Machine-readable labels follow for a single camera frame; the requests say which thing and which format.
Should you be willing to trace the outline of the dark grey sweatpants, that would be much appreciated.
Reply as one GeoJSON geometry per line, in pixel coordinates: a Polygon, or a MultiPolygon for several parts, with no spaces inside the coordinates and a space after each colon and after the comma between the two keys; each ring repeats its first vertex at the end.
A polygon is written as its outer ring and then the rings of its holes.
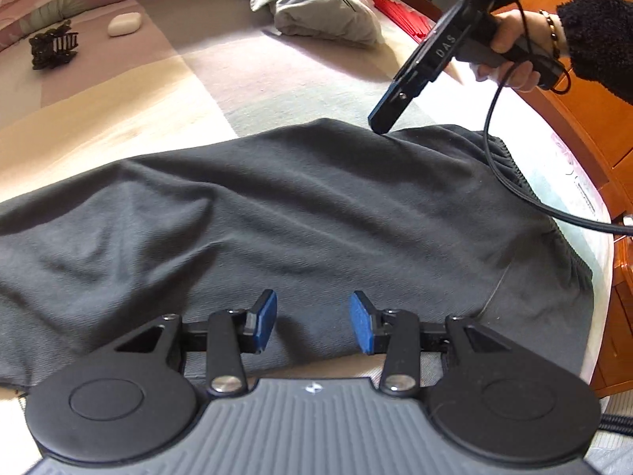
{"type": "Polygon", "coordinates": [[[592,273],[508,147],[456,125],[384,136],[336,120],[148,154],[1,206],[1,381],[26,389],[166,313],[279,298],[252,372],[356,351],[348,300],[476,319],[571,372],[592,273]]]}

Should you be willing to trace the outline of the grey bundled cloth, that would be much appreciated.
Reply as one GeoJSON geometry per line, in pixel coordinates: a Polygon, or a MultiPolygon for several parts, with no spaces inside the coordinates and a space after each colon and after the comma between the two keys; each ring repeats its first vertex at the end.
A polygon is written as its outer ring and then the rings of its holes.
{"type": "Polygon", "coordinates": [[[285,36],[307,36],[362,46],[384,42],[380,21],[367,0],[250,0],[266,9],[285,36]]]}

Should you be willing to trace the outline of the black hair claw clip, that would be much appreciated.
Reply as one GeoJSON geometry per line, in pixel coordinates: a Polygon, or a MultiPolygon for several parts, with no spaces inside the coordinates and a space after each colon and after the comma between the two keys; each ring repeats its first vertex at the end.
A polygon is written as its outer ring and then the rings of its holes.
{"type": "Polygon", "coordinates": [[[67,19],[54,28],[37,33],[29,40],[33,70],[56,69],[67,65],[77,55],[78,33],[67,19]]]}

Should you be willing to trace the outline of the white earbud case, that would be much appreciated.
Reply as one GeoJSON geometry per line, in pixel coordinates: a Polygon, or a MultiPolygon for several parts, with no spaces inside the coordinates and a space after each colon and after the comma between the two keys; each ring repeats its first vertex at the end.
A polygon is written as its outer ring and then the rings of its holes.
{"type": "Polygon", "coordinates": [[[128,36],[135,33],[142,27],[143,16],[138,12],[123,13],[110,20],[107,26],[107,34],[111,38],[117,36],[128,36]]]}

